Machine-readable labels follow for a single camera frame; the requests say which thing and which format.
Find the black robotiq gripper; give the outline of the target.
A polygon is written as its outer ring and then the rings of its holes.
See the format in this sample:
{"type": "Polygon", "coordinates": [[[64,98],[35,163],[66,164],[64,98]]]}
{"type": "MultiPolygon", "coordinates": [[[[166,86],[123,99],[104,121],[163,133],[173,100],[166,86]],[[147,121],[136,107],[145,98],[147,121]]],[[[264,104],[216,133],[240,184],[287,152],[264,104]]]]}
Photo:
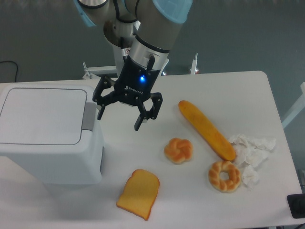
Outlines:
{"type": "Polygon", "coordinates": [[[97,119],[101,120],[106,106],[116,102],[138,107],[140,114],[134,125],[135,131],[139,130],[143,121],[156,119],[163,102],[163,97],[160,92],[151,92],[160,73],[160,70],[153,69],[154,64],[154,56],[149,57],[146,68],[136,63],[131,57],[127,57],[116,82],[108,76],[102,76],[92,97],[99,110],[97,119]],[[102,95],[104,90],[111,88],[113,90],[110,93],[102,95]],[[152,100],[150,110],[146,110],[143,103],[148,99],[152,100]]]}

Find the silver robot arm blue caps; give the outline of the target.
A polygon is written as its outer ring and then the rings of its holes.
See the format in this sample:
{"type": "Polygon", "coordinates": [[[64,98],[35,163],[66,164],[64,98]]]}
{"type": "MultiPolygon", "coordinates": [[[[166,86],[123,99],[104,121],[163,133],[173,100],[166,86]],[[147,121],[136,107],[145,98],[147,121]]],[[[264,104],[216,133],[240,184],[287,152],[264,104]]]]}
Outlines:
{"type": "Polygon", "coordinates": [[[75,1],[86,24],[102,25],[106,39],[120,55],[116,61],[118,78],[102,76],[93,93],[98,119],[105,107],[115,102],[139,109],[135,130],[144,121],[157,118],[163,98],[151,90],[191,5],[190,0],[75,1]]]}

